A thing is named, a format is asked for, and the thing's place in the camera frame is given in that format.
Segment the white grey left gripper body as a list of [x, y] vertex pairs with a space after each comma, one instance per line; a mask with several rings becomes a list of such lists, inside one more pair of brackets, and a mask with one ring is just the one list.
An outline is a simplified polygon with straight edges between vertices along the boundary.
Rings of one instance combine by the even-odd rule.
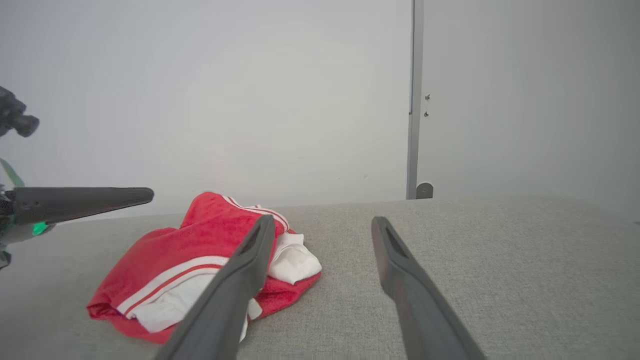
[[[32, 187], [25, 186], [22, 178], [16, 173], [13, 166], [4, 159], [0, 159], [2, 169], [12, 182], [14, 188], [27, 189], [55, 189], [55, 187]], [[12, 262], [12, 255], [7, 251], [9, 244], [23, 242], [46, 234], [53, 230], [55, 224], [37, 222], [33, 224], [17, 224], [14, 215], [14, 199], [9, 194], [13, 190], [5, 190], [5, 185], [1, 184], [1, 219], [0, 219], [0, 269], [7, 268]]]

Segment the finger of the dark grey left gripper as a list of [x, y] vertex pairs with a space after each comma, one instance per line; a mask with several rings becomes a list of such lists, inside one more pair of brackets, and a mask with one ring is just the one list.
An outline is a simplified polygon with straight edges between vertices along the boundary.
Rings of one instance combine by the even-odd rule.
[[64, 223], [150, 203], [149, 187], [16, 187], [18, 224]]

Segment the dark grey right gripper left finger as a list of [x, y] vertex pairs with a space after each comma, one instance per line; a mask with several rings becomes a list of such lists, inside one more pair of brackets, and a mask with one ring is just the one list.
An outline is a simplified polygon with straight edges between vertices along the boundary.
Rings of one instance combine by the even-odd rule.
[[249, 301], [266, 282], [274, 240], [274, 217], [260, 216], [156, 360], [235, 360]]

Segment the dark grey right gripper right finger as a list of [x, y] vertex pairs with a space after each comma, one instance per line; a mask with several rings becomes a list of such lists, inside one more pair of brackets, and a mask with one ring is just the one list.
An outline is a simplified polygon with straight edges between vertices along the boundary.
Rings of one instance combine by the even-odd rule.
[[409, 360], [484, 360], [486, 357], [391, 222], [371, 222], [378, 277], [394, 301]]

